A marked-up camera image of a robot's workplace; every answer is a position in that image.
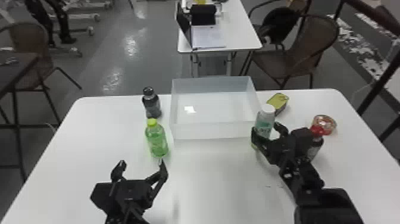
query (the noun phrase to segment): white table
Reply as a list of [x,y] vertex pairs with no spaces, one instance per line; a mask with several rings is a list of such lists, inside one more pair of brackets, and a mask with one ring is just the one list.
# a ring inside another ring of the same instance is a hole
[[[182,7],[185,6],[186,0],[182,0]],[[198,54],[200,53],[226,52],[228,54],[226,74],[230,76],[232,74],[234,52],[249,51],[262,47],[240,0],[228,0],[222,3],[222,14],[216,17],[216,23],[221,27],[222,37],[226,41],[225,48],[199,49],[193,51],[185,35],[179,29],[178,52],[191,55],[193,77],[198,77],[199,74]]]
[[[342,94],[333,89],[280,92],[290,100],[278,121],[289,129],[309,126],[316,114],[329,114],[338,123],[313,161],[326,185],[346,189],[364,223],[400,223],[400,168]],[[260,102],[274,93],[259,92]],[[160,99],[161,123],[168,130],[170,96]],[[109,181],[121,159],[128,164],[128,179],[158,169],[144,128],[140,96],[76,101],[2,224],[104,223],[105,214],[89,199],[95,184]],[[174,144],[167,134],[170,177],[145,213],[151,224],[293,223],[295,206],[283,188],[276,188],[281,184],[277,168],[249,147],[248,138],[194,145]],[[280,213],[283,219],[269,219]]]

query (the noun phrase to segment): transparent plastic box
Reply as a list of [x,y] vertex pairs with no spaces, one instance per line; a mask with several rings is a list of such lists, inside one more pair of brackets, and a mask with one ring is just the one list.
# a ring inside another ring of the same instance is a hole
[[261,108],[248,76],[173,79],[171,97],[174,139],[248,137]]

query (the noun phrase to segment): person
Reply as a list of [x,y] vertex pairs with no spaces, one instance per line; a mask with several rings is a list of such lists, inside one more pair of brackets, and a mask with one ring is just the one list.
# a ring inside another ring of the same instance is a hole
[[[76,42],[76,38],[72,38],[68,25],[68,15],[63,10],[63,3],[60,0],[45,0],[54,10],[57,15],[58,23],[60,24],[60,34],[58,35],[61,39],[61,43],[71,44]],[[29,13],[35,18],[41,25],[43,25],[49,35],[49,46],[55,47],[53,39],[53,22],[50,20],[43,4],[40,0],[25,0],[25,6]]]

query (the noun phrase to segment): red lid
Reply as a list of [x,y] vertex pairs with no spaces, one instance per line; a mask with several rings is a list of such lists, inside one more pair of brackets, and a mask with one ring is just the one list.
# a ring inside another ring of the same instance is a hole
[[312,125],[310,130],[312,131],[314,136],[323,136],[323,135],[325,135],[325,130],[321,126]]

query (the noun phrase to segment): white bottle cap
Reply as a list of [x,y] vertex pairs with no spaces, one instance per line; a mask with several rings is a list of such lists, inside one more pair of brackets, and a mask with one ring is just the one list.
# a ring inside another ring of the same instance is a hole
[[275,114],[275,107],[272,106],[271,104],[263,104],[261,106],[261,112],[265,115],[267,114]]

